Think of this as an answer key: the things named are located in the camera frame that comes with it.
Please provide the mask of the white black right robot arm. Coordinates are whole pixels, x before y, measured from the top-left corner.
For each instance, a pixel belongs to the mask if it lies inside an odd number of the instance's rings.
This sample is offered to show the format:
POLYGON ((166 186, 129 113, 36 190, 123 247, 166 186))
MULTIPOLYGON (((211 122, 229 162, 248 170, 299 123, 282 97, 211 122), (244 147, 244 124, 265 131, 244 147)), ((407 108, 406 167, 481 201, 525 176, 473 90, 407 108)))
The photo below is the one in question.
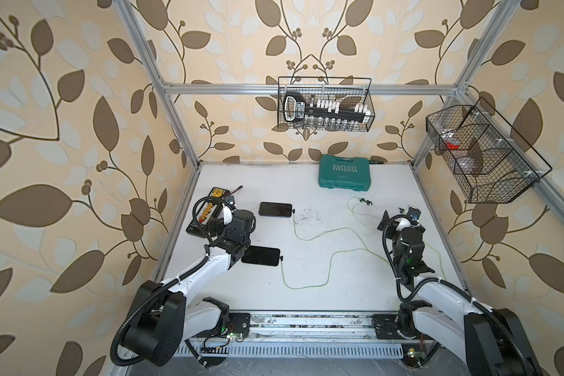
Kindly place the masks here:
POLYGON ((516 313, 480 302, 440 277, 423 259, 425 228, 409 208, 379 223, 382 247, 401 304, 398 335, 427 335, 459 358, 472 375, 541 375, 533 347, 516 313))

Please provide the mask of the blue edged black smartphone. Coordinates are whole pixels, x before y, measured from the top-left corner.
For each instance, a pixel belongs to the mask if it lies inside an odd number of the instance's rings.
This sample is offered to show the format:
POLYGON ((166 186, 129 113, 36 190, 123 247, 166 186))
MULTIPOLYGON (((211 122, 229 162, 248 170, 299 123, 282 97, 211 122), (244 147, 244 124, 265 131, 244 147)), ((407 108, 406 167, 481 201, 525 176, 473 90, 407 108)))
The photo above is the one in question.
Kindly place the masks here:
POLYGON ((261 202, 258 214, 266 217, 290 218, 293 214, 293 207, 285 203, 261 202))

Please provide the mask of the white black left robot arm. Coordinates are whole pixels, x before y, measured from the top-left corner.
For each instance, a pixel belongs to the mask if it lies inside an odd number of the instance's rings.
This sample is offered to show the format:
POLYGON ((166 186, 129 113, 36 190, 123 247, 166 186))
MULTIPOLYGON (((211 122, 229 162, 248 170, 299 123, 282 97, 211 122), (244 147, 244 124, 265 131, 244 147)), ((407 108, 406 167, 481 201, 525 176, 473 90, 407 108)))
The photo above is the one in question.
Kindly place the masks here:
POLYGON ((110 358, 114 365, 129 367, 148 361, 161 367, 172 359, 181 343, 189 343, 195 335, 206 332, 219 336, 227 330, 227 304, 213 298, 205 298, 198 304, 193 301, 244 257, 251 245, 256 218, 251 211, 236 208, 227 196, 208 196, 194 205, 193 219, 203 203, 222 207, 221 233, 212 238, 198 224, 207 241, 202 257, 173 277, 161 282, 149 280, 139 287, 111 343, 110 358))

